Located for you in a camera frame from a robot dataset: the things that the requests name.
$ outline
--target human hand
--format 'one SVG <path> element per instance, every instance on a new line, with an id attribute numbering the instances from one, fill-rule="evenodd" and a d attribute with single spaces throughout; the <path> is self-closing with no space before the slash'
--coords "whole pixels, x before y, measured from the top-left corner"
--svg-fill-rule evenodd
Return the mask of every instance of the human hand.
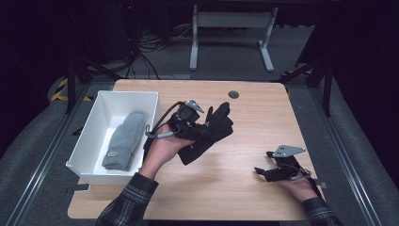
<path id="1" fill-rule="evenodd" d="M 306 178 L 301 178 L 293 181 L 276 181 L 276 183 L 291 191 L 296 199 L 301 202 L 318 197 L 311 186 L 311 182 Z"/>
<path id="2" fill-rule="evenodd" d="M 156 133 L 162 134 L 169 131 L 171 131 L 169 125 L 165 124 Z M 193 140 L 177 138 L 175 136 L 154 139 L 139 173 L 153 180 L 158 170 L 170 161 L 181 148 L 194 142 Z"/>

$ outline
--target white box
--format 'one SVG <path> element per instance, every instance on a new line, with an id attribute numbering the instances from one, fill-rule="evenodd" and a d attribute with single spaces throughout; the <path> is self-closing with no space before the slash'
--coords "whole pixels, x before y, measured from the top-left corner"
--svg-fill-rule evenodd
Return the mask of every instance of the white box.
<path id="1" fill-rule="evenodd" d="M 157 92 L 99 91 L 88 120 L 66 166 L 91 185 L 127 185 L 143 162 L 142 135 L 129 171 L 108 170 L 102 166 L 109 140 L 118 125 L 132 112 L 146 115 L 150 129 L 162 116 Z"/>

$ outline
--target black clamp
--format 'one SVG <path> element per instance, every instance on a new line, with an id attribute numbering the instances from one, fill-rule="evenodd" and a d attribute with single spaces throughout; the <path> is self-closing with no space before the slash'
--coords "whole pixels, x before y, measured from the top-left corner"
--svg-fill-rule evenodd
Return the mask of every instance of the black clamp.
<path id="1" fill-rule="evenodd" d="M 303 169 L 296 161 L 294 154 L 303 153 L 306 150 L 287 145 L 280 145 L 275 152 L 267 152 L 267 157 L 276 161 L 276 169 L 264 170 L 255 168 L 255 171 L 263 175 L 267 182 L 282 180 L 297 180 L 299 178 L 311 178 L 311 172 Z"/>
<path id="2" fill-rule="evenodd" d="M 177 105 L 179 106 L 179 109 L 173 113 L 170 119 L 166 122 L 170 126 L 171 131 L 163 134 L 156 134 L 155 132 L 161 126 L 160 123 L 163 121 L 165 116 Z M 201 136 L 200 131 L 195 129 L 197 126 L 196 120 L 200 118 L 197 111 L 201 113 L 205 112 L 195 100 L 178 102 L 161 117 L 152 131 L 149 131 L 150 128 L 148 126 L 145 134 L 148 138 L 176 136 L 178 138 L 196 140 Z"/>

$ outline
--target person's arm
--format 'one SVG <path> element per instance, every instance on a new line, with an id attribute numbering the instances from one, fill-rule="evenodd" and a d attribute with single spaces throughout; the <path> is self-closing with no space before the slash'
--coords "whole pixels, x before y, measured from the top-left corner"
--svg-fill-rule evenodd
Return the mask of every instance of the person's arm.
<path id="1" fill-rule="evenodd" d="M 167 131 L 169 127 L 164 125 L 157 133 Z M 158 186 L 154 181 L 156 173 L 182 147 L 192 143 L 191 140 L 175 136 L 155 139 L 140 170 L 120 195 L 105 207 L 97 218 L 96 225 L 141 225 L 147 205 Z"/>
<path id="2" fill-rule="evenodd" d="M 311 182 L 302 178 L 294 181 L 278 181 L 302 202 L 311 225 L 336 226 L 343 225 L 332 212 L 327 203 L 314 192 Z"/>

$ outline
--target table top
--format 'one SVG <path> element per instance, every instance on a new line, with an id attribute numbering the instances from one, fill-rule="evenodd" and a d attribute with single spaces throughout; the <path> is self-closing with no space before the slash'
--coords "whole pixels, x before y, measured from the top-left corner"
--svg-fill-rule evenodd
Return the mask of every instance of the table top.
<path id="1" fill-rule="evenodd" d="M 254 170 L 274 169 L 276 165 L 265 153 L 274 152 L 280 144 L 306 148 L 282 84 L 119 80 L 114 90 L 157 91 L 164 112 L 178 101 L 195 99 L 205 110 L 198 123 L 203 123 L 209 106 L 231 105 L 233 134 L 187 166 L 178 155 L 166 163 L 156 175 L 160 185 L 145 219 L 306 219 L 301 203 L 289 191 L 267 183 Z M 229 97 L 232 90 L 238 92 L 237 99 Z M 295 157 L 317 178 L 308 152 Z M 71 218 L 96 218 L 122 190 L 123 186 L 91 186 L 90 191 L 76 192 L 68 214 Z"/>

